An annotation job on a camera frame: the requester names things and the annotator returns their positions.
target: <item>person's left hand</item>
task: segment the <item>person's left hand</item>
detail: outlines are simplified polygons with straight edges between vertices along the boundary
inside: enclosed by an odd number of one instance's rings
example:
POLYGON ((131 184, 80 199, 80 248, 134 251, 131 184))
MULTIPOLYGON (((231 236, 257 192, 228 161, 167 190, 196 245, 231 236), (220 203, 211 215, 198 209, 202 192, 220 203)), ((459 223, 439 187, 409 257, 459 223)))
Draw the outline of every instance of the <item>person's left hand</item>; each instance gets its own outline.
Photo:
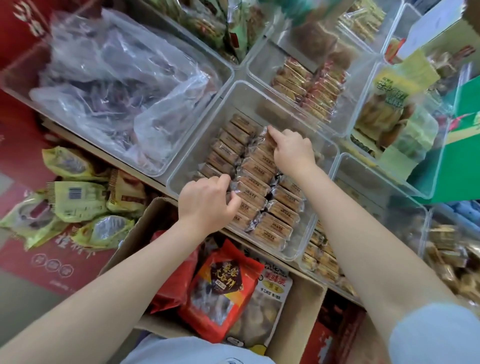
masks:
POLYGON ((195 229, 202 237, 227 226, 241 204, 241 198, 232 192, 227 205, 229 183, 227 174, 188 182, 180 192, 179 222, 185 222, 189 229, 195 229))

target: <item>sleeve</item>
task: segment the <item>sleeve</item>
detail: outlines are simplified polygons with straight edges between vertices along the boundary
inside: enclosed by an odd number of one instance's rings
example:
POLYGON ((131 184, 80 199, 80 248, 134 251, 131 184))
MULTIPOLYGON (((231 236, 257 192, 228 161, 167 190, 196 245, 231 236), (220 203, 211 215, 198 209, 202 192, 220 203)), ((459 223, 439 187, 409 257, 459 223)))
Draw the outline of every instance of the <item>sleeve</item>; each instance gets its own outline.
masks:
POLYGON ((392 364, 474 364, 480 360, 480 321, 455 304, 433 303, 398 323, 390 336, 392 364))

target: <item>red wrapped snack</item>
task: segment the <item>red wrapped snack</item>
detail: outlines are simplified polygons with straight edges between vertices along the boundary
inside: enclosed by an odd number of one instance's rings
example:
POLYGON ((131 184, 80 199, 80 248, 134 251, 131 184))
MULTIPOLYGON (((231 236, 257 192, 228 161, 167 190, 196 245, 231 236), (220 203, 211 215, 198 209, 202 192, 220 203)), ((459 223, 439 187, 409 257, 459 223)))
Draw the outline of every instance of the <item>red wrapped snack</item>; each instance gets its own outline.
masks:
MULTIPOLYGON (((162 235, 166 230, 157 231, 150 242, 162 235)), ((178 307, 187 302, 188 287, 192 281, 198 260, 198 248, 191 253, 185 261, 172 273, 172 275, 160 287, 152 300, 154 314, 158 311, 178 307)))
POLYGON ((221 342, 250 300, 263 268, 225 240, 193 279, 180 317, 203 339, 221 342))

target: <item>crumpled plastic bag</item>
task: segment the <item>crumpled plastic bag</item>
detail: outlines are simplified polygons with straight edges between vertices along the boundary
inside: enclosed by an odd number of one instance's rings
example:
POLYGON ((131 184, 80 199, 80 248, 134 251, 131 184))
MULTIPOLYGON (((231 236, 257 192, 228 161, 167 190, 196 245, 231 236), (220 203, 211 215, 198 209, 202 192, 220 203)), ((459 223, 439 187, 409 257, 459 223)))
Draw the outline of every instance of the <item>crumpled plastic bag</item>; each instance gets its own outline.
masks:
POLYGON ((162 174, 222 85, 213 65, 117 11, 103 9, 101 19, 55 15, 51 62, 30 98, 139 171, 162 174))

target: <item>person's right hand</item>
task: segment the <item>person's right hand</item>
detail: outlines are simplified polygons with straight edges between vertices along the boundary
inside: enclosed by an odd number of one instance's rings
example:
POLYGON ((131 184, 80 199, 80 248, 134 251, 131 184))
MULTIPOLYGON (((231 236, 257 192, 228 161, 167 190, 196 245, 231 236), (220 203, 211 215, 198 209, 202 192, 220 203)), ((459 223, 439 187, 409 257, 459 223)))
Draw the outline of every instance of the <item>person's right hand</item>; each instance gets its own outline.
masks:
POLYGON ((241 204, 241 198, 232 192, 227 205, 229 183, 230 176, 227 174, 188 182, 179 196, 179 222, 200 234, 201 239, 226 227, 241 204))
POLYGON ((315 167, 310 139, 304 139, 290 129, 282 133, 271 125, 268 126, 268 132, 276 142, 275 164, 283 174, 296 179, 301 171, 315 167))

